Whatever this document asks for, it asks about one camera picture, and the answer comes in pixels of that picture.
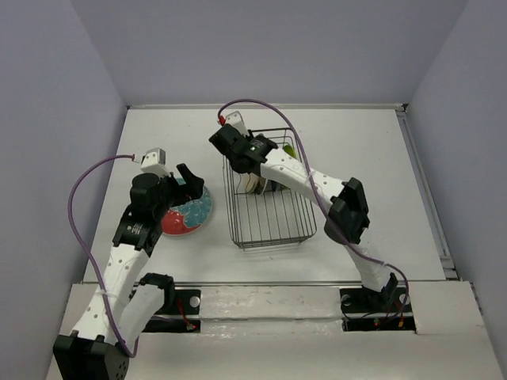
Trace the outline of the lime green plate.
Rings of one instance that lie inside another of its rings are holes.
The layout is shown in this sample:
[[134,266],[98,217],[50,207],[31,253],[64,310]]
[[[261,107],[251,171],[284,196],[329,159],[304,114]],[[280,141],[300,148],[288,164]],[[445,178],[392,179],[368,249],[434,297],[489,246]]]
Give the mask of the lime green plate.
[[291,158],[297,158],[295,148],[292,145],[290,145],[290,144],[283,145],[282,149]]

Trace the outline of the beige plate black spot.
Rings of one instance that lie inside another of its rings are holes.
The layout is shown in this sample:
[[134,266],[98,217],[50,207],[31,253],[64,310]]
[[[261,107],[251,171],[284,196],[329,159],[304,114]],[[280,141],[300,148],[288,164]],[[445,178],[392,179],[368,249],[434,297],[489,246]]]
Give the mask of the beige plate black spot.
[[246,176],[245,191],[247,194],[260,195],[265,189],[265,179],[250,173]]

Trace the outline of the dark blue leaf dish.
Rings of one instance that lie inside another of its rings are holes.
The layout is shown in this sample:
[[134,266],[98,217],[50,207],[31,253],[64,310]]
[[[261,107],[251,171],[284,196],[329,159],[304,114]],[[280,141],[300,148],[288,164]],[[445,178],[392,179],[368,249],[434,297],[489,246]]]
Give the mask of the dark blue leaf dish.
[[268,189],[271,191],[271,192],[277,192],[280,190],[280,184],[275,182],[274,180],[270,180],[269,181],[269,185],[268,185]]

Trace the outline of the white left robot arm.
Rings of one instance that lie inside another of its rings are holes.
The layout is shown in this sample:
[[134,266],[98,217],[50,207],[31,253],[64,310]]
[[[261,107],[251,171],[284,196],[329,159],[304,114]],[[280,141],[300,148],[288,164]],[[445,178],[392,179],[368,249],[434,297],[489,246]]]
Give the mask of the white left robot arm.
[[167,211],[189,199],[172,173],[133,178],[130,203],[116,228],[105,270],[97,273],[90,303],[71,332],[58,335],[53,345],[62,378],[125,378],[148,321],[174,306],[173,278],[140,272],[162,235]]

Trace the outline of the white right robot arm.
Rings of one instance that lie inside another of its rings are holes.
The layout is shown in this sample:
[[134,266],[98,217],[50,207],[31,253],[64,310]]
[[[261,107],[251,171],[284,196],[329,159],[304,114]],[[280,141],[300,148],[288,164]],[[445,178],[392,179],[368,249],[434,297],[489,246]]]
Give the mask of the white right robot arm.
[[271,139],[243,135],[228,123],[209,142],[236,173],[253,173],[276,182],[319,206],[326,218],[326,236],[345,247],[360,274],[361,298],[373,310],[383,310],[393,302],[398,286],[395,274],[386,262],[360,245],[370,220],[364,187],[359,180],[329,177],[292,157]]

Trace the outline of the red and teal plate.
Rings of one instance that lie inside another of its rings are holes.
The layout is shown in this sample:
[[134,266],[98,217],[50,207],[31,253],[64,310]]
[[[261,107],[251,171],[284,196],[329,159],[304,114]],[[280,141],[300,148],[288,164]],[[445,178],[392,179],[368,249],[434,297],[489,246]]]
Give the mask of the red and teal plate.
[[198,199],[172,206],[162,219],[162,233],[170,237],[181,237],[197,231],[211,217],[213,199],[207,186]]

